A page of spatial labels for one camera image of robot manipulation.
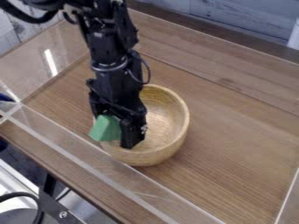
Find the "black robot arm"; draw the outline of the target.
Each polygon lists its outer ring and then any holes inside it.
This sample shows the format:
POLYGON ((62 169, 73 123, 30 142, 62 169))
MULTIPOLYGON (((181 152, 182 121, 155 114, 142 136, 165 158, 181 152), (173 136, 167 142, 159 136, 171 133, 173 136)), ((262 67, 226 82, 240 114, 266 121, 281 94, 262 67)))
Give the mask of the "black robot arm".
POLYGON ((98 141, 119 141, 122 148, 133 149, 146 140, 147 108, 141 93, 151 77, 143 75, 150 67, 135 50, 138 29, 127 0, 19 1, 45 12, 34 17, 10 0, 0 0, 0 9, 25 22, 42 24, 61 13, 79 27, 95 73, 87 80, 95 121, 91 135, 98 141))

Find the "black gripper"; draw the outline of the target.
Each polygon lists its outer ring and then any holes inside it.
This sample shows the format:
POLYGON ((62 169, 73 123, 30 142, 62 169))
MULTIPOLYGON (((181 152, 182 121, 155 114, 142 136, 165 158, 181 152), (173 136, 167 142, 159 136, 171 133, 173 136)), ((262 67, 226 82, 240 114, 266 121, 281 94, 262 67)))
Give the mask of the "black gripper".
POLYGON ((121 147, 133 149, 146 140, 146 105, 141 100, 143 71, 141 65, 122 69, 91 68, 97 77, 87 80, 89 101, 95 118, 117 116, 121 119, 121 147))

